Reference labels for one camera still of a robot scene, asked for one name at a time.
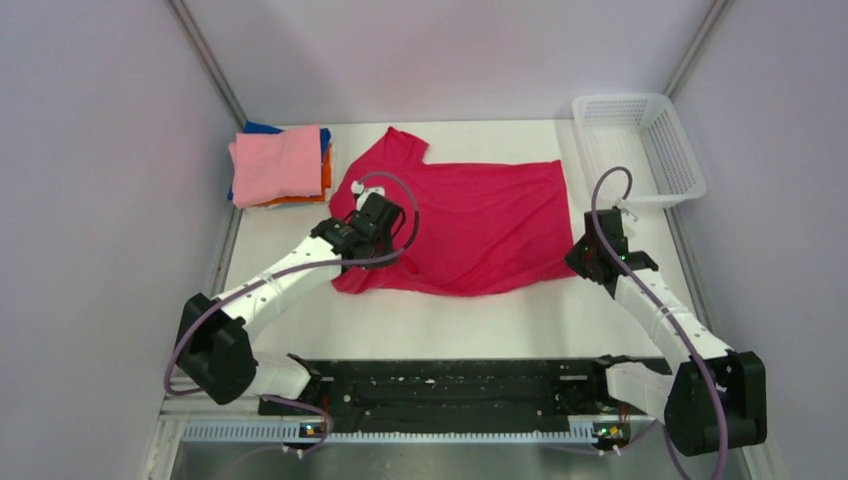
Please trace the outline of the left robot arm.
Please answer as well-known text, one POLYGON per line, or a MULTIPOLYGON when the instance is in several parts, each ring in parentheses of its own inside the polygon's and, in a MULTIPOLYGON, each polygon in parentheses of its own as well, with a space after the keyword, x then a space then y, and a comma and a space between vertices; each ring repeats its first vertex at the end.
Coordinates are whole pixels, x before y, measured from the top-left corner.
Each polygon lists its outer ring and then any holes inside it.
POLYGON ((407 220, 381 188, 359 195, 343 218, 319 222, 287 255, 250 280, 210 298, 191 297, 183 307, 167 373, 181 370, 194 392, 218 405, 246 395, 274 395, 297 413, 319 404, 315 374, 292 354, 256 349, 260 334, 313 289, 351 267, 388 266, 400 255, 393 232, 407 220))

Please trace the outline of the magenta t shirt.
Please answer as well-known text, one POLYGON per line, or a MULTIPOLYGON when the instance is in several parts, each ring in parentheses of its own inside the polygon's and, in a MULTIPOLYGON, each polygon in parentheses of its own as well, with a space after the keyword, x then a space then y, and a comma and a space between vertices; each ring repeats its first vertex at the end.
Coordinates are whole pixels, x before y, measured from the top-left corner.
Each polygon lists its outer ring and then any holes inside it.
POLYGON ((561 161, 429 164, 428 143, 393 127, 347 168, 330 212, 353 211, 352 185, 384 187, 419 230, 405 225, 394 244, 412 245, 384 268, 351 268, 333 280, 342 293, 395 289, 473 297, 573 276, 574 245, 561 161))

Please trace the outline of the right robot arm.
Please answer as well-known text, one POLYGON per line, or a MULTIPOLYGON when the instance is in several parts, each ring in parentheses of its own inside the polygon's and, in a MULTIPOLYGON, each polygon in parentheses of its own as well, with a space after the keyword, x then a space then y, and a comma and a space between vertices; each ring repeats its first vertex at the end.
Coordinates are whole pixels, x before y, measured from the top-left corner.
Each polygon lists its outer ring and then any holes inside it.
POLYGON ((641 326, 670 371, 626 355, 594 360, 589 404, 612 412, 627 403, 657 419, 678 452, 693 457, 765 442, 766 369, 711 333, 670 290, 656 262, 632 251, 617 208, 589 211, 585 232, 565 257, 581 278, 602 286, 641 326))

